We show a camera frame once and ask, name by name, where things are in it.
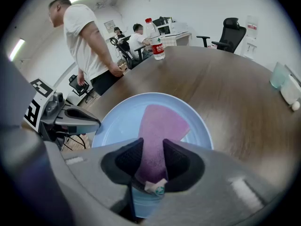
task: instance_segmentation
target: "purple sponge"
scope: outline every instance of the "purple sponge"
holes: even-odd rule
[[[162,105],[146,107],[139,137],[143,137],[143,152],[140,167],[135,177],[145,184],[168,180],[165,166],[163,139],[180,141],[190,130],[188,123],[173,110]]]

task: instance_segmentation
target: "office chair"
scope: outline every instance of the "office chair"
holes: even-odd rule
[[[224,50],[230,53],[234,53],[239,43],[242,41],[246,34],[246,28],[239,26],[238,18],[229,17],[224,20],[224,28],[222,30],[222,36],[219,42],[212,42],[217,45],[217,49]],[[207,40],[210,37],[197,36],[202,38],[204,47],[207,48]]]
[[[85,93],[87,94],[85,103],[87,103],[87,99],[88,99],[89,96],[91,96],[92,98],[94,98],[92,95],[90,95],[90,93],[92,92],[92,90],[88,91],[89,84],[86,82],[86,80],[85,80],[85,84],[82,85],[82,86],[77,83],[77,75],[72,75],[69,78],[69,85],[76,90],[76,91],[72,90],[76,95],[82,96]]]
[[[134,69],[137,65],[139,65],[142,61],[142,53],[141,49],[145,47],[145,45],[141,46],[140,48],[135,49],[134,51],[138,51],[139,54],[139,61],[135,60],[134,58],[131,58],[128,53],[118,44],[118,40],[114,37],[110,38],[110,42],[112,45],[116,46],[118,50],[122,53],[122,56],[124,57],[127,67],[131,70]]]

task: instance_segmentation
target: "black shorts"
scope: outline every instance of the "black shorts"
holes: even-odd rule
[[[91,80],[93,89],[99,95],[103,95],[115,82],[117,82],[121,77],[115,77],[108,70],[101,75],[98,75],[96,78]]]

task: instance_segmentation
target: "desk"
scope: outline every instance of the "desk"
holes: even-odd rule
[[[178,35],[168,36],[161,38],[163,47],[167,46],[188,46],[189,45],[189,36],[190,32],[180,33]]]
[[[98,98],[88,110],[102,120],[119,102],[161,92],[191,105],[205,121],[214,149],[243,161],[283,189],[301,155],[301,110],[292,112],[269,84],[271,72],[244,57],[210,48],[167,47]]]

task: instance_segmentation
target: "ceiling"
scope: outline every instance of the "ceiling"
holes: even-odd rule
[[[51,1],[53,0],[27,0],[3,37],[2,42],[8,56],[20,38],[25,40],[25,44],[14,58],[18,68],[25,66],[43,41],[55,33],[48,17],[48,4]],[[116,2],[117,0],[80,0],[74,4],[85,4],[96,10]]]

